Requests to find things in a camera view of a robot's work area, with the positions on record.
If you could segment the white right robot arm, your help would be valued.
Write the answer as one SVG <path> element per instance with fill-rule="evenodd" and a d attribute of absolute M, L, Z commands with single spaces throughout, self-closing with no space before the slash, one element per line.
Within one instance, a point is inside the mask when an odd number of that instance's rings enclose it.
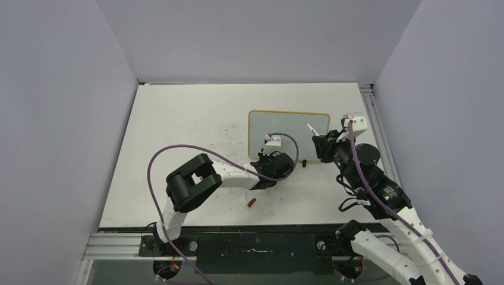
<path fill-rule="evenodd" d="M 460 269 L 444 253 L 403 189 L 377 165 L 379 150 L 371 144 L 356 144 L 354 134 L 340 139 L 344 134 L 330 131 L 314 135 L 317 157 L 322 163 L 336 165 L 340 172 L 337 180 L 407 254 L 390 248 L 356 220 L 336 231 L 338 250 L 366 257 L 400 284 L 481 284 L 476 275 Z"/>

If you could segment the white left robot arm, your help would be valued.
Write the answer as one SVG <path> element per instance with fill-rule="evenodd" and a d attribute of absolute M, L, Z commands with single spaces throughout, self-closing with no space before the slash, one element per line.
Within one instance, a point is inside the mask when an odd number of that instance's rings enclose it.
<path fill-rule="evenodd" d="M 233 166 L 219 163 L 201 153 L 166 177 L 166 204 L 156 225 L 154 248 L 164 256 L 177 249 L 177 239 L 190 211 L 201 206 L 219 188 L 247 190 L 274 187 L 288 177 L 295 162 L 278 151 L 259 155 L 259 160 Z"/>

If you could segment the red capped whiteboard marker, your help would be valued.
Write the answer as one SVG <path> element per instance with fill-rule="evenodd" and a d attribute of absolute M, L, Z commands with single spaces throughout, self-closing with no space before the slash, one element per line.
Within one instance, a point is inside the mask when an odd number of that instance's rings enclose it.
<path fill-rule="evenodd" d="M 313 126 L 310 123 L 306 123 L 308 129 L 314 136 L 319 136 L 320 134 L 313 128 Z"/>

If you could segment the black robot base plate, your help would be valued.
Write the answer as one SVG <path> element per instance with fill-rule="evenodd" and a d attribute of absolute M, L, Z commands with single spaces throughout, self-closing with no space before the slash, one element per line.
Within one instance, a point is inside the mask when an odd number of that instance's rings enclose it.
<path fill-rule="evenodd" d="M 333 273 L 334 265 L 354 271 L 359 257 L 338 245 L 340 224 L 297 226 L 183 227 L 176 247 L 141 236 L 138 254 L 157 267 L 181 262 L 182 255 L 210 274 Z"/>

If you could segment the red marker cap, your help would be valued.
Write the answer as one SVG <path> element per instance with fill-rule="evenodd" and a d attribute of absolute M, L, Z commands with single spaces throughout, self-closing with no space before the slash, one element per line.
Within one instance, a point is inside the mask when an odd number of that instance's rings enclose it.
<path fill-rule="evenodd" d="M 248 203 L 247 203 L 247 207 L 250 208 L 257 200 L 255 198 L 251 199 Z"/>

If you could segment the yellow framed whiteboard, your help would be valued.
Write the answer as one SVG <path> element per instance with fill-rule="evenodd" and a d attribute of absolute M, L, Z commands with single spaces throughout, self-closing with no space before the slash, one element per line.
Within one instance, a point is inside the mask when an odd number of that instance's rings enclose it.
<path fill-rule="evenodd" d="M 251 110 L 248 114 L 248 156 L 257 159 L 261 150 L 267 152 L 279 150 L 294 159 L 296 148 L 288 137 L 280 135 L 281 147 L 264 145 L 266 134 L 278 135 L 281 132 L 296 140 L 299 148 L 299 162 L 307 160 L 308 163 L 317 163 L 319 160 L 311 140 L 313 134 L 306 123 L 310 123 L 319 134 L 323 135 L 328 132 L 330 121 L 330 115 L 327 113 Z"/>

